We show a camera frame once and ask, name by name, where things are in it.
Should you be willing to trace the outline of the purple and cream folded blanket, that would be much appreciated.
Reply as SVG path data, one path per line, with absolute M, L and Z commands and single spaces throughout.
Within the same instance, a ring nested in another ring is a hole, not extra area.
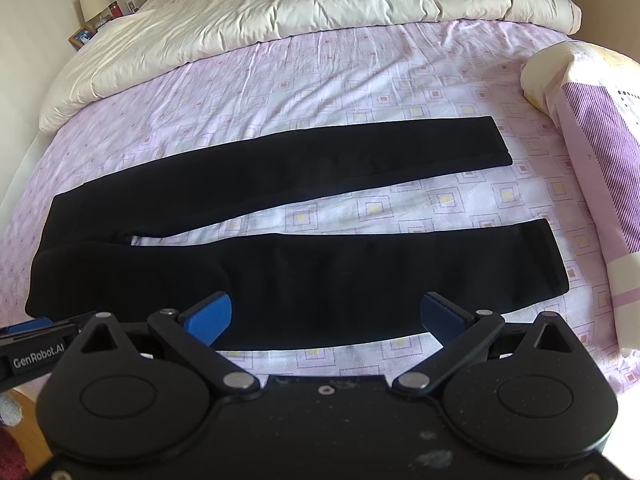
M 528 102 L 562 133 L 608 272 L 618 348 L 639 348 L 639 64 L 563 41 L 521 72 Z

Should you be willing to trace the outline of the cream white duvet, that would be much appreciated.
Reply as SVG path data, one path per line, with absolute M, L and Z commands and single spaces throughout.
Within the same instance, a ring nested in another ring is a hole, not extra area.
M 109 22 L 58 73 L 39 129 L 53 136 L 89 104 L 202 58 L 292 36 L 353 27 L 509 21 L 578 32 L 572 0 L 148 0 Z

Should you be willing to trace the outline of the red bottle on nightstand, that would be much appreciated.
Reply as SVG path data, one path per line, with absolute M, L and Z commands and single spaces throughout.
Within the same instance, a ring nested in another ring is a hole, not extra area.
M 111 11 L 112 17 L 113 18 L 121 18 L 122 17 L 122 10 L 120 10 L 120 7 L 118 5 L 118 3 L 116 1 L 112 2 L 108 8 Z

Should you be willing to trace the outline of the white bedside lamp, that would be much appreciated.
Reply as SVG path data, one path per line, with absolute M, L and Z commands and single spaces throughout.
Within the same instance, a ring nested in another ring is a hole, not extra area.
M 82 17 L 86 23 L 91 22 L 112 3 L 111 0 L 79 0 Z

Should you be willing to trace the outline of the black pants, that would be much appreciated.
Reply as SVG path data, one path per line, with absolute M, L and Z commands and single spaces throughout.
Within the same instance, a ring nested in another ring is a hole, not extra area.
M 420 333 L 437 292 L 469 312 L 510 313 L 565 294 L 552 229 L 165 238 L 282 205 L 468 170 L 508 166 L 489 117 L 280 132 L 166 157 L 55 197 L 32 262 L 25 310 L 122 322 L 183 311 L 225 292 L 224 350 L 344 346 Z

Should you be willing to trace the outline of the pink patterned bed sheet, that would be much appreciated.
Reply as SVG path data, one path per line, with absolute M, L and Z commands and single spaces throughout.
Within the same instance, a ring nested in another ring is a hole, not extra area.
M 600 240 L 520 76 L 564 35 L 456 21 L 315 32 L 186 64 L 56 134 L 1 239 L 1 321 L 140 321 L 216 290 L 258 373 L 392 374 L 434 290 L 559 313 L 628 384 Z

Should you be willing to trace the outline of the blue picture frame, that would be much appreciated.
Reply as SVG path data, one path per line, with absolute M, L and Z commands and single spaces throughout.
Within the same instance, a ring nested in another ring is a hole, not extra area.
M 70 38 L 68 38 L 68 42 L 75 48 L 76 51 L 81 49 L 85 44 L 96 36 L 96 29 L 88 24 L 81 26 L 80 29 L 76 30 Z

